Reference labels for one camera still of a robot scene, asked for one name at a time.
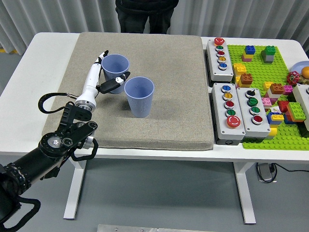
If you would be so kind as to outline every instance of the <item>table leg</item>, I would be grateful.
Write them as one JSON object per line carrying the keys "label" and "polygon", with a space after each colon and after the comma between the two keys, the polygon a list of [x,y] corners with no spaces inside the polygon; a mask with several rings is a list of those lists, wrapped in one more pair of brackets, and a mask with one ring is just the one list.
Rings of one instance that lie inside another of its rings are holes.
{"label": "table leg", "polygon": [[246,177],[246,171],[253,164],[254,163],[234,162],[234,170],[245,224],[256,224]]}
{"label": "table leg", "polygon": [[70,158],[70,161],[75,166],[75,170],[63,218],[68,220],[74,220],[79,194],[83,183],[86,160],[75,162]]}

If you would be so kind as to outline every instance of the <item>control box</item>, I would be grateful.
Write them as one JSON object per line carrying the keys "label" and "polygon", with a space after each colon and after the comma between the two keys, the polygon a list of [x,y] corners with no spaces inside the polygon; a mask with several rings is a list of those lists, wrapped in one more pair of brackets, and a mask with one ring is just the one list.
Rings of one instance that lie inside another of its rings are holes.
{"label": "control box", "polygon": [[257,88],[236,89],[246,131],[246,142],[261,142],[270,133],[262,98]]}
{"label": "control box", "polygon": [[297,84],[293,88],[293,95],[306,116],[303,123],[297,123],[299,132],[302,137],[309,138],[309,86]]}
{"label": "control box", "polygon": [[245,128],[234,84],[214,83],[211,111],[216,144],[238,145],[245,136]]}
{"label": "control box", "polygon": [[212,87],[214,82],[230,83],[233,78],[233,67],[224,39],[218,37],[209,40],[205,56],[209,86]]}

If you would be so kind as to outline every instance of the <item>gray felt mat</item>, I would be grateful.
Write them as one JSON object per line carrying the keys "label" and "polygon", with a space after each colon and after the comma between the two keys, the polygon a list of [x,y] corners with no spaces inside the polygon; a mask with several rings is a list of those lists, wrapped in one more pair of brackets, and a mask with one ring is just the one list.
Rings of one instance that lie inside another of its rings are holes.
{"label": "gray felt mat", "polygon": [[[146,118],[135,118],[125,93],[99,94],[92,120],[99,147],[164,150],[210,150],[213,129],[203,47],[200,37],[85,32],[80,34],[59,92],[80,95],[98,55],[122,54],[130,77],[146,76],[155,85]],[[56,97],[52,109],[69,99]],[[62,111],[51,114],[43,134],[55,131]]]}

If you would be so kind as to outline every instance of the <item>yellow button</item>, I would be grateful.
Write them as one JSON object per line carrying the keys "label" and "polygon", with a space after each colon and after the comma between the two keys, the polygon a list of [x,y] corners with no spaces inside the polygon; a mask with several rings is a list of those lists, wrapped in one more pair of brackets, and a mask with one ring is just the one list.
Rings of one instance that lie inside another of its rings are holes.
{"label": "yellow button", "polygon": [[231,93],[225,93],[225,94],[223,95],[223,99],[224,99],[225,101],[232,100],[232,98],[233,98],[233,95],[232,95]]}
{"label": "yellow button", "polygon": [[220,60],[220,61],[226,61],[226,58],[225,58],[225,57],[219,57],[218,60]]}

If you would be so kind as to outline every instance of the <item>ribbed plastic cup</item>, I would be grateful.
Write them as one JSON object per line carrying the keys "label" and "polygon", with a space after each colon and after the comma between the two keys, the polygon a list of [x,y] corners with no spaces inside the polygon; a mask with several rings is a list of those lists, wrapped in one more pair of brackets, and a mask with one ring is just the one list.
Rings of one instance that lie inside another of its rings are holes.
{"label": "ribbed plastic cup", "polygon": [[[110,54],[103,58],[101,62],[104,70],[105,80],[109,81],[113,78],[119,77],[129,70],[129,60],[120,54]],[[121,85],[111,93],[118,94],[124,91],[125,85]]]}
{"label": "ribbed plastic cup", "polygon": [[154,88],[154,83],[147,77],[137,76],[126,81],[125,93],[135,117],[146,117],[150,114]]}

